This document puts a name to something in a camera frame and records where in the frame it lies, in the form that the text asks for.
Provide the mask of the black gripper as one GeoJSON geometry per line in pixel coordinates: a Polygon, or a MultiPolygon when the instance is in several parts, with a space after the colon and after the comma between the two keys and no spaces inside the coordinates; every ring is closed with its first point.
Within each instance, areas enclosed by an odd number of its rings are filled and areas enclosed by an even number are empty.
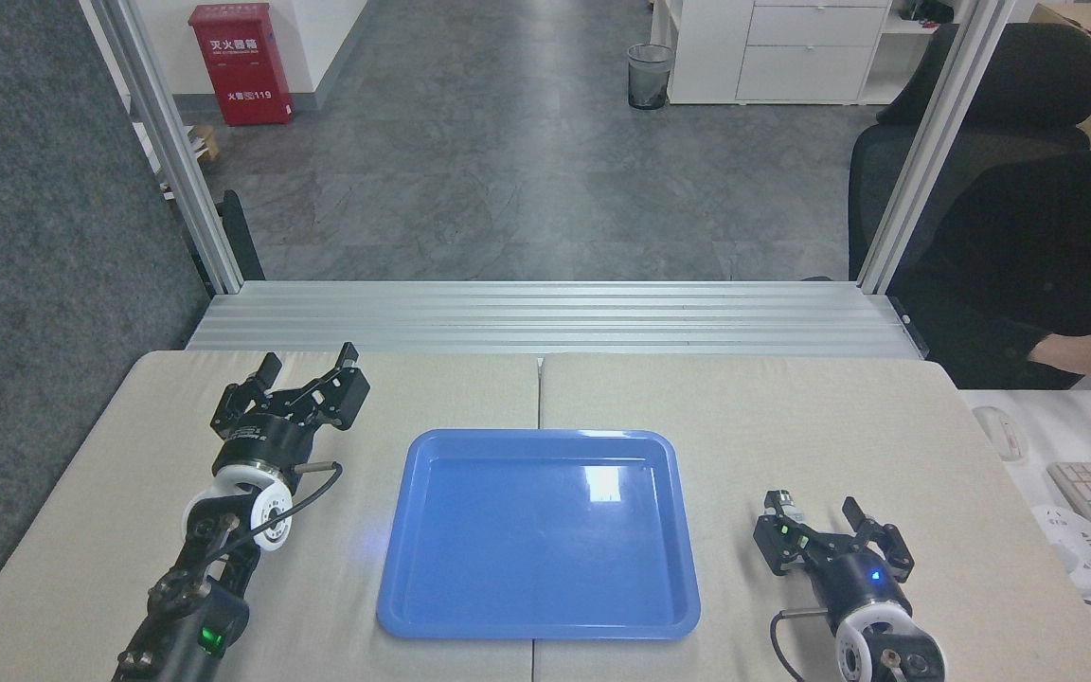
{"type": "MultiPolygon", "coordinates": [[[[788,491],[767,491],[763,508],[753,539],[777,577],[783,577],[796,563],[805,563],[810,547],[830,551],[832,535],[806,526],[804,513],[788,491]]],[[[895,524],[883,524],[866,514],[854,496],[846,496],[843,514],[854,533],[850,547],[861,552],[810,560],[810,581],[815,599],[827,610],[827,623],[840,624],[866,605],[887,601],[900,605],[912,617],[912,605],[898,581],[908,579],[915,561],[901,533],[895,524]],[[882,557],[866,549],[870,543],[882,549],[882,557]]]]}
{"type": "Polygon", "coordinates": [[[358,358],[358,350],[346,342],[336,363],[324,375],[269,397],[281,362],[275,352],[265,354],[257,370],[241,384],[224,388],[211,419],[212,431],[224,440],[213,472],[225,466],[245,465],[293,475],[295,467],[309,460],[317,426],[350,430],[369,392],[367,376],[356,367],[358,358]],[[247,412],[268,402],[272,414],[247,412]]]}

